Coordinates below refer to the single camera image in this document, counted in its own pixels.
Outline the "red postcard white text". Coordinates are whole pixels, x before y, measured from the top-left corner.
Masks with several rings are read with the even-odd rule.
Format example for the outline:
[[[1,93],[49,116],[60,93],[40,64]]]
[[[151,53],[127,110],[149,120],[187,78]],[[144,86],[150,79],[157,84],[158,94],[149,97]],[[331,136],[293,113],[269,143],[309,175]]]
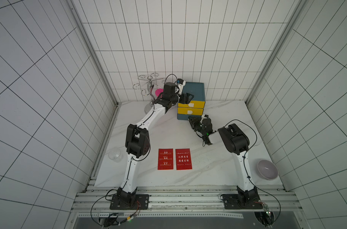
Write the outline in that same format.
[[[158,170],[172,170],[174,167],[173,149],[159,149]]]

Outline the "yellow drawer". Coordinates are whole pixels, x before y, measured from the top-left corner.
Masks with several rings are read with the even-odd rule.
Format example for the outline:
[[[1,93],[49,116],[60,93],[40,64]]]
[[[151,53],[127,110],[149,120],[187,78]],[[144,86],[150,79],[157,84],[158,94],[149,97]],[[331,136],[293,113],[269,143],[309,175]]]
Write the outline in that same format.
[[[202,115],[203,109],[192,107],[178,107],[178,114],[180,115]]]
[[[191,101],[188,104],[179,103],[178,107],[183,108],[196,108],[196,109],[204,109],[206,102],[205,101]]]

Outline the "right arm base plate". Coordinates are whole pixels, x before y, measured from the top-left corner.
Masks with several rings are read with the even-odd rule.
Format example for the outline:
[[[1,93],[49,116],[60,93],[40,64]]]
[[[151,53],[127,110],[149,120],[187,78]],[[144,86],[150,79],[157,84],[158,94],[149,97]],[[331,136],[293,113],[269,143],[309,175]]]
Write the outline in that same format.
[[[238,194],[222,194],[220,199],[226,210],[261,210],[263,205],[254,201],[243,200]]]

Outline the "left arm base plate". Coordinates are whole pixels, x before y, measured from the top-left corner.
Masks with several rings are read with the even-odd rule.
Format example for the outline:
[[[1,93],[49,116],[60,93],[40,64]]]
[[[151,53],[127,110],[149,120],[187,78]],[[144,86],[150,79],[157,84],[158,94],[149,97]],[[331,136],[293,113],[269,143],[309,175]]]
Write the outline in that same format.
[[[110,203],[110,210],[147,210],[150,196],[147,194],[138,194],[131,198],[113,195]]]

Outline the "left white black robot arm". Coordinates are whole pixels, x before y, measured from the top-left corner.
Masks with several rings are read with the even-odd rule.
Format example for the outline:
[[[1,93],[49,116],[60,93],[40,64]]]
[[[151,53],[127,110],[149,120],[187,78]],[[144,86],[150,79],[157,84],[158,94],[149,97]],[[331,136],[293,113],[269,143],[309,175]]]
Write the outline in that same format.
[[[127,127],[125,147],[128,154],[124,180],[117,189],[117,197],[125,204],[132,206],[136,199],[136,179],[141,157],[146,158],[151,150],[149,129],[177,103],[188,104],[193,99],[190,93],[183,93],[186,81],[178,79],[175,83],[165,83],[163,92],[154,100],[146,116],[137,124]]]

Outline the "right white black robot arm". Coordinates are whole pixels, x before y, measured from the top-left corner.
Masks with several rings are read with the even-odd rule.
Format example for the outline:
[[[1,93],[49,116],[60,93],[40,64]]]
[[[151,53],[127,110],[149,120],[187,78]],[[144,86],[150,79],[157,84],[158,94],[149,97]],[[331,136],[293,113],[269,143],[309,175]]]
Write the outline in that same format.
[[[245,206],[258,201],[258,190],[251,177],[248,159],[248,152],[252,146],[248,136],[239,128],[237,122],[245,126],[247,124],[233,119],[214,131],[211,119],[206,114],[201,117],[189,116],[188,121],[191,128],[203,140],[203,146],[222,143],[233,155],[237,174],[237,199],[240,205]]]

